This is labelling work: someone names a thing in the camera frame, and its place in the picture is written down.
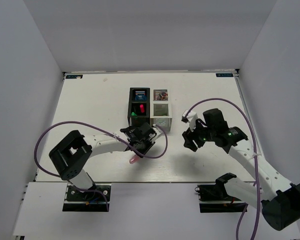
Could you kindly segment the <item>clear pink eraser case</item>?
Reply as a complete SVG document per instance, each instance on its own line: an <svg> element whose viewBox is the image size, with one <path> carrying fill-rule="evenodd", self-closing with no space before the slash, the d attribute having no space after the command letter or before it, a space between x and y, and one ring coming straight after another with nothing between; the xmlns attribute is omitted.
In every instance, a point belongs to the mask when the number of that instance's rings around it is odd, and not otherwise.
<svg viewBox="0 0 300 240"><path fill-rule="evenodd" d="M130 160L129 160L129 163L130 164L134 164L136 162L138 162L140 159L140 157L138 155L134 155Z"/></svg>

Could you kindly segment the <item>pink cap black highlighter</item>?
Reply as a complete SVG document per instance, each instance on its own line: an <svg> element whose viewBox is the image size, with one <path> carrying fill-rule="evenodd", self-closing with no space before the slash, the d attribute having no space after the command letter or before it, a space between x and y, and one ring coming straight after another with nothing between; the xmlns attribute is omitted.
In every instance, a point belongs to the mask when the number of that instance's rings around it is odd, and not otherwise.
<svg viewBox="0 0 300 240"><path fill-rule="evenodd" d="M140 105L139 105L139 112L140 112L142 115L144 115L144 114L146 113L146 110L145 110L145 107L144 107L143 104L140 104Z"/></svg>

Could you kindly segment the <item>pink stationery package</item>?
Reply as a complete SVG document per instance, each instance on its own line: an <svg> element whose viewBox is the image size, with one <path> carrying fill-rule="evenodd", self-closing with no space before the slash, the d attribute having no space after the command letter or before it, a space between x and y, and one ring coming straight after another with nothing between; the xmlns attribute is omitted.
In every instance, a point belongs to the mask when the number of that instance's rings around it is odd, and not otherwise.
<svg viewBox="0 0 300 240"><path fill-rule="evenodd" d="M167 90L154 90L153 91L153 100L154 101L167 101L169 99Z"/></svg>

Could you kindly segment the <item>blue round tape tin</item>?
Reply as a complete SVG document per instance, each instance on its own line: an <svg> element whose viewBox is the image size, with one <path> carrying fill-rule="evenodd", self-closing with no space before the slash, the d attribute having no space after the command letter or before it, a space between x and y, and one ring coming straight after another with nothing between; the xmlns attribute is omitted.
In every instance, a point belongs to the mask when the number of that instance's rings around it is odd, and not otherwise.
<svg viewBox="0 0 300 240"><path fill-rule="evenodd" d="M136 94L134 100L136 102L146 102L148 100L148 97L146 94Z"/></svg>

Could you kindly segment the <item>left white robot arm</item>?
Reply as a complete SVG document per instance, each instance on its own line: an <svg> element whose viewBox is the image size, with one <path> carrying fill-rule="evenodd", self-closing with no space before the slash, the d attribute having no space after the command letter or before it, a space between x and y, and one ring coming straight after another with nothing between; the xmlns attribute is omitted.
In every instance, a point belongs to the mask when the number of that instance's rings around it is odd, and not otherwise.
<svg viewBox="0 0 300 240"><path fill-rule="evenodd" d="M128 151L128 146L121 140L134 147L138 155L144 155L162 134L160 129L147 122L140 127L122 128L113 134L114 137L107 134L84 136L78 130L73 130L50 151L49 158L60 178L78 188L80 196L89 200L96 193L92 178L84 170L89 158Z"/></svg>

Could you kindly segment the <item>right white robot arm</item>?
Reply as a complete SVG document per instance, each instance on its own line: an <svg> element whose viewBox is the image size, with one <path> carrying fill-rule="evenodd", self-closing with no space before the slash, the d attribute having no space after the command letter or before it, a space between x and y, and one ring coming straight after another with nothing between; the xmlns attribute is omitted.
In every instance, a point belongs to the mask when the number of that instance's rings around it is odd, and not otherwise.
<svg viewBox="0 0 300 240"><path fill-rule="evenodd" d="M254 178L252 186L233 173L226 173L215 181L216 195L226 200L235 197L262 213L266 222L281 231L300 219L300 183L293 184L270 163L256 153L253 143L238 127L229 127L222 112L210 109L198 118L186 110L182 122L189 125L183 132L184 147L196 152L206 142L213 142L235 159Z"/></svg>

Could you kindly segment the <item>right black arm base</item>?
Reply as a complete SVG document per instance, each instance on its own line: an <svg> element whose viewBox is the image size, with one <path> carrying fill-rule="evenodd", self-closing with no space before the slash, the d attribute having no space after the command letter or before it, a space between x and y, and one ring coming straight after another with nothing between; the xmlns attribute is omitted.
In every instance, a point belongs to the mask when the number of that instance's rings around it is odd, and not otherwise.
<svg viewBox="0 0 300 240"><path fill-rule="evenodd" d="M240 213L247 205L239 198L226 193L225 184L236 178L226 173L215 180L214 184L198 184L194 191L198 195L200 213Z"/></svg>

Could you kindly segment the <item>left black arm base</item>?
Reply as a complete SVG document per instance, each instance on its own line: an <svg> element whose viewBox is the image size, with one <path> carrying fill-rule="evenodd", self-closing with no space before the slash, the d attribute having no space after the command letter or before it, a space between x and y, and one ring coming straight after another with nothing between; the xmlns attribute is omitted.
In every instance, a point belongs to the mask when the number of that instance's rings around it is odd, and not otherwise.
<svg viewBox="0 0 300 240"><path fill-rule="evenodd" d="M105 196L106 201L98 192L81 192L68 184L65 191L62 211L82 213L108 212L111 201L111 184L97 184L94 188Z"/></svg>

